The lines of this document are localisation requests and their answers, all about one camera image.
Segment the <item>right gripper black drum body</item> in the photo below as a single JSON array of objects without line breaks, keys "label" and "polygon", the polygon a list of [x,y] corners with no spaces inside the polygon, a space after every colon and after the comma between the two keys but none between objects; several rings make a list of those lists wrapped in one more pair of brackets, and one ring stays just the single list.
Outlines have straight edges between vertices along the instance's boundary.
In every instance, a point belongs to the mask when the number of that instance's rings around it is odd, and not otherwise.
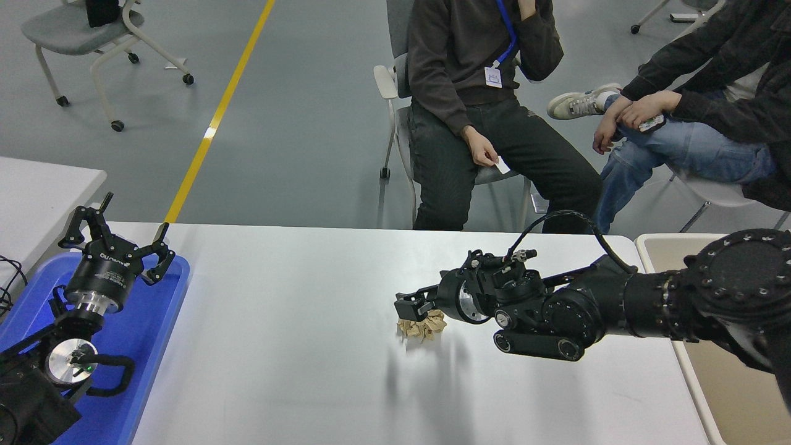
[{"label": "right gripper black drum body", "polygon": [[467,291],[467,281],[459,270],[444,271],[438,287],[438,308],[449,318],[480,323],[480,309]]}]

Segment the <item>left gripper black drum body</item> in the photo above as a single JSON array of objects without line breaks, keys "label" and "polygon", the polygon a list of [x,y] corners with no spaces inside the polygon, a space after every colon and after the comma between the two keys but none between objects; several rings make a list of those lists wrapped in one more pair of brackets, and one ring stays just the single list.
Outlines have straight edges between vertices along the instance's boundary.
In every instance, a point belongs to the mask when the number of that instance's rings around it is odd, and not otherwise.
[{"label": "left gripper black drum body", "polygon": [[136,277],[142,272],[142,260],[129,257],[136,247],[116,244],[110,250],[103,244],[86,245],[64,292],[66,299],[76,301],[80,295],[93,291],[113,301],[126,301]]}]

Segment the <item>person's right hand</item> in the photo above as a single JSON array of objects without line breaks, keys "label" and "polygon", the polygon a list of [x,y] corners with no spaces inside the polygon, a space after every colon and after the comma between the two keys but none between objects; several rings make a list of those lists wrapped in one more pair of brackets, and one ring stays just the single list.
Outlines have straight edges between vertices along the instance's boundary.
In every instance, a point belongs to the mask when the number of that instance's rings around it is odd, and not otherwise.
[{"label": "person's right hand", "polygon": [[605,114],[599,122],[594,133],[593,144],[591,144],[591,147],[593,147],[593,150],[597,152],[597,154],[604,155],[610,152],[617,130],[618,117],[618,113]]},{"label": "person's right hand", "polygon": [[484,135],[480,134],[472,125],[466,125],[461,130],[461,137],[471,153],[473,163],[477,166],[492,167],[499,163],[499,155],[493,144]]}]

